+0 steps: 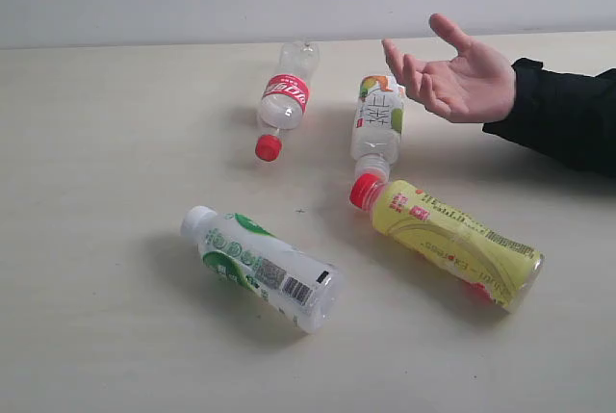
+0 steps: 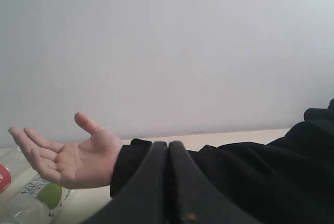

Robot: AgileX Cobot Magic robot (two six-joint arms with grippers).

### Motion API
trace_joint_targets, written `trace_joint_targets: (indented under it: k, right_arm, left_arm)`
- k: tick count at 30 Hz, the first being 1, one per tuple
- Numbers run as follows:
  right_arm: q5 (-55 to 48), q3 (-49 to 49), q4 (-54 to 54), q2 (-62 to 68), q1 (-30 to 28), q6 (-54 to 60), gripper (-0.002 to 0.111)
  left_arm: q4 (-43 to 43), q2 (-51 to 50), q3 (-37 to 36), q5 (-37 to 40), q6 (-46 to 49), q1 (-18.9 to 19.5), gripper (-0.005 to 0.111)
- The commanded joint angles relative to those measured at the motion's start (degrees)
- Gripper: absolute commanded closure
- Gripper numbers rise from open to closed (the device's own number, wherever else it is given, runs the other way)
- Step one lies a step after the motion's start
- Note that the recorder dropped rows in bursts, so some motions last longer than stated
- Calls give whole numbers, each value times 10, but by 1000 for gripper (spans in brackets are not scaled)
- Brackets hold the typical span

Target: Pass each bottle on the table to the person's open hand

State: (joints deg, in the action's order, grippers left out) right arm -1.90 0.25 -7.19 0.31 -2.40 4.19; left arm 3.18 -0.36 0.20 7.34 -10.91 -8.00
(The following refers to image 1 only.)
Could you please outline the person's open hand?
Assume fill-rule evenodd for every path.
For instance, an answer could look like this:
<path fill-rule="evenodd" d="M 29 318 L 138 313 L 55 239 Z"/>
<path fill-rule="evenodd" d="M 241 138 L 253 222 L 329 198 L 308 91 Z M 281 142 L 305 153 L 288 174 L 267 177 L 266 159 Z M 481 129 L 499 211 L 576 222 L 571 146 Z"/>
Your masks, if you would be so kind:
<path fill-rule="evenodd" d="M 496 49 L 466 34 L 446 16 L 429 18 L 431 30 L 456 50 L 448 61 L 424 62 L 382 41 L 385 60 L 406 95 L 453 123 L 490 123 L 513 109 L 516 73 Z"/>

